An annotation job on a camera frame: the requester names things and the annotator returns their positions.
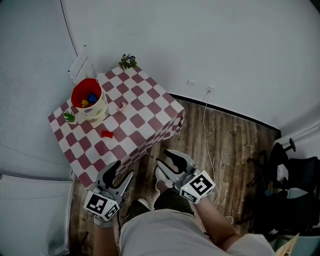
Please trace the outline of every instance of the yellow block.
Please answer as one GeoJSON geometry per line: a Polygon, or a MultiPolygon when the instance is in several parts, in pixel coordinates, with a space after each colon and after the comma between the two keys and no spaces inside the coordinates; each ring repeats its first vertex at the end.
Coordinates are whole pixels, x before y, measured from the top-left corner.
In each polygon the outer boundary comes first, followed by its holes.
{"type": "Polygon", "coordinates": [[[81,105],[84,105],[85,107],[88,106],[88,104],[89,104],[89,101],[87,101],[86,99],[83,99],[81,101],[81,105]]]}

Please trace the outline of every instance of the baseboard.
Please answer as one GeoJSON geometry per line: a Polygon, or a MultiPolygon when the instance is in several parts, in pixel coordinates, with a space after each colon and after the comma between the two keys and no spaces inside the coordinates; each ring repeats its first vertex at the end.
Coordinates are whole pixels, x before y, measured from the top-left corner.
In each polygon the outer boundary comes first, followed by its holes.
{"type": "MultiPolygon", "coordinates": [[[[205,106],[206,105],[205,102],[200,101],[200,100],[196,100],[196,99],[193,99],[193,98],[188,98],[188,97],[184,97],[184,96],[173,94],[173,93],[170,93],[170,95],[172,97],[174,97],[175,99],[183,100],[185,102],[191,102],[191,103],[195,103],[195,104],[198,104],[198,105],[201,105],[201,106],[205,106]]],[[[279,129],[269,125],[269,124],[266,124],[264,122],[261,122],[259,120],[254,119],[254,118],[248,117],[246,115],[239,114],[237,112],[233,112],[231,110],[225,109],[223,107],[215,106],[215,105],[212,105],[212,104],[209,104],[209,103],[206,105],[206,107],[210,108],[210,109],[218,110],[218,111],[221,111],[221,112],[224,112],[224,113],[227,113],[227,114],[239,117],[239,118],[243,118],[243,119],[246,119],[248,121],[254,122],[254,123],[258,124],[258,125],[267,127],[267,128],[269,128],[269,129],[271,129],[273,131],[276,131],[278,133],[278,137],[281,138],[281,131],[279,129]]]]}

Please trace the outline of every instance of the small potted plant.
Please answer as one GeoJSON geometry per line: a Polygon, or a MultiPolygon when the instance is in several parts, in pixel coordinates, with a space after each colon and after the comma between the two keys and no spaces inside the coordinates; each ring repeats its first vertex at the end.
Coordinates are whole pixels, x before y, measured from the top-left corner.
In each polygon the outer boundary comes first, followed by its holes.
{"type": "Polygon", "coordinates": [[[121,61],[119,62],[119,65],[123,67],[125,70],[130,68],[136,68],[137,62],[135,56],[129,55],[123,55],[121,61]]]}
{"type": "Polygon", "coordinates": [[[69,111],[63,111],[62,115],[64,116],[64,119],[69,123],[69,124],[75,124],[76,123],[76,116],[69,111]]]}

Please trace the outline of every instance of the blue block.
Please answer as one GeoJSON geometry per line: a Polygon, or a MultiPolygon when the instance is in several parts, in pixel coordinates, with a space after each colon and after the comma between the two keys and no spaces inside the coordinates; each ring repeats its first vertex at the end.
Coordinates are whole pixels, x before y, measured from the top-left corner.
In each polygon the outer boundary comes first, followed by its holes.
{"type": "Polygon", "coordinates": [[[95,94],[90,93],[87,101],[88,101],[89,103],[95,104],[95,103],[98,101],[98,97],[97,97],[95,94]]]}

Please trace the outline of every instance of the white cable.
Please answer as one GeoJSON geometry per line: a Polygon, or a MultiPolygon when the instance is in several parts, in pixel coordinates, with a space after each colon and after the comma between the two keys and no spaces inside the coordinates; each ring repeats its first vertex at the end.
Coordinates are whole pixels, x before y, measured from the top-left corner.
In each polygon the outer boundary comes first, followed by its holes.
{"type": "Polygon", "coordinates": [[[218,190],[218,185],[216,183],[216,173],[215,173],[215,168],[214,168],[214,165],[212,164],[212,161],[211,161],[211,157],[210,157],[210,153],[209,153],[209,146],[208,146],[208,141],[207,141],[207,136],[206,136],[206,126],[205,126],[205,116],[206,116],[206,109],[207,109],[207,105],[208,105],[208,101],[209,101],[209,98],[210,98],[210,94],[211,94],[211,90],[207,92],[207,100],[206,100],[206,103],[205,103],[205,107],[204,107],[204,112],[203,112],[203,119],[202,119],[202,124],[203,124],[203,134],[204,134],[204,139],[205,139],[205,144],[206,144],[206,151],[208,153],[208,157],[209,157],[209,160],[210,160],[210,164],[211,164],[211,167],[212,167],[212,171],[213,171],[213,182],[215,184],[215,188],[216,188],[216,191],[217,191],[217,196],[216,196],[216,199],[214,200],[214,203],[213,205],[216,204],[216,201],[219,197],[219,190],[218,190]]]}
{"type": "Polygon", "coordinates": [[[224,218],[231,218],[231,219],[232,219],[231,224],[234,223],[234,217],[232,217],[232,216],[225,216],[224,218]]]}

